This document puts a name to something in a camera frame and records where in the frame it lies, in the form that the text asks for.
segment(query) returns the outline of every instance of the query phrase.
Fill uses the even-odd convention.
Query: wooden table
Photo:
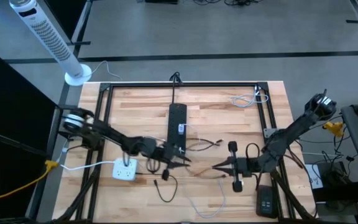
[[[83,86],[80,107],[95,110],[100,83],[86,83]],[[290,106],[283,82],[268,82],[270,96],[279,128],[286,128],[292,121]],[[188,105],[187,123],[188,138],[200,138],[217,141],[224,139],[219,147],[212,147],[201,152],[189,152],[186,155],[193,161],[191,173],[202,173],[201,177],[214,177],[223,173],[210,170],[212,165],[222,162],[230,156],[227,150],[229,141],[237,141],[238,156],[245,156],[245,146],[254,142],[264,145],[262,128],[257,105],[238,108],[229,102],[230,96],[253,94],[250,87],[181,87],[175,91],[175,102]],[[172,99],[172,88],[114,88],[109,124],[128,136],[155,136],[166,139],[168,123],[168,106]],[[70,146],[79,145],[80,141]],[[303,159],[300,147],[292,144],[293,152]],[[249,149],[250,157],[257,156],[255,148]],[[104,148],[104,161],[113,161],[122,157],[121,148],[107,142]],[[86,150],[79,148],[70,151],[65,165],[68,167],[83,166]],[[137,157],[145,166],[146,158]],[[293,161],[285,158],[288,180],[292,192],[310,213],[314,214],[314,200],[306,172]],[[147,171],[139,166],[139,172]],[[223,179],[226,206],[214,218],[204,219],[196,214],[183,191],[184,181],[186,192],[196,204],[199,211],[211,214],[223,202],[223,196],[217,180],[194,177],[184,168],[171,171],[179,182],[178,192],[170,203],[160,200],[153,180],[158,180],[161,194],[170,199],[175,189],[171,178],[167,182],[160,176],[138,175],[133,182],[112,178],[112,164],[104,164],[101,168],[98,197],[95,207],[94,222],[271,222],[269,218],[255,214],[255,178],[243,179],[241,193],[232,190],[232,177]],[[63,171],[53,218],[59,217],[80,190],[83,170]],[[261,184],[271,185],[270,176],[262,175]],[[85,200],[83,216],[86,217],[90,192]],[[283,211],[288,216],[286,202],[282,198]]]

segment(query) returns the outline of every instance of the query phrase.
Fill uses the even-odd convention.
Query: gray floor
[[[84,37],[92,44],[83,46],[79,57],[358,50],[358,24],[345,23],[346,19],[357,19],[348,0],[265,0],[244,8],[228,7],[223,2],[207,6],[190,0],[180,2],[174,6],[136,3],[135,0],[95,1]],[[0,57],[50,58],[7,1],[2,0]],[[87,64],[94,69],[98,63]],[[338,107],[358,103],[358,56],[109,64],[110,71],[124,81],[168,80],[175,71],[181,73],[183,80],[192,81],[283,80],[294,117],[302,114],[305,102],[324,88],[338,102]],[[12,66],[54,102],[59,102],[64,80],[57,63]],[[91,81],[117,81],[117,78],[107,74],[106,66],[102,65]],[[77,104],[80,91],[80,87],[71,87],[67,104]],[[315,129],[303,138],[330,141],[331,135]],[[63,140],[59,139],[55,157],[62,144]],[[332,144],[303,145],[305,152],[333,153]],[[342,145],[342,152],[356,154],[351,140]],[[320,159],[320,156],[305,155],[307,163]],[[59,172],[48,176],[41,221],[51,217],[59,179]],[[358,181],[358,160],[352,164],[351,179]],[[336,215],[327,218],[338,220]]]

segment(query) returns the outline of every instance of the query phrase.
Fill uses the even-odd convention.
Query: white tower fan
[[[16,14],[29,27],[55,60],[62,66],[69,85],[80,86],[91,78],[89,66],[80,64],[56,31],[37,0],[9,0]]]

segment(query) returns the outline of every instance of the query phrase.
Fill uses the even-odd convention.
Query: plug
[[[161,175],[161,178],[165,181],[168,180],[169,178],[169,170],[168,169],[165,169],[163,172],[162,172],[162,175]]]
[[[47,161],[45,161],[45,165],[47,165],[47,169],[52,170],[53,168],[59,166],[59,163],[57,163],[55,161],[47,160]]]
[[[352,162],[352,161],[354,161],[354,158],[350,157],[350,156],[346,156],[346,160],[349,161],[349,162]]]
[[[219,139],[215,142],[215,146],[220,146],[220,143],[223,142],[223,139]]]

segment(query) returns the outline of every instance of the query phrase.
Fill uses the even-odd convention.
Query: white power strip
[[[125,166],[122,158],[117,158],[112,168],[112,177],[118,180],[133,181],[136,176],[136,168],[136,159],[129,159],[129,165]]]

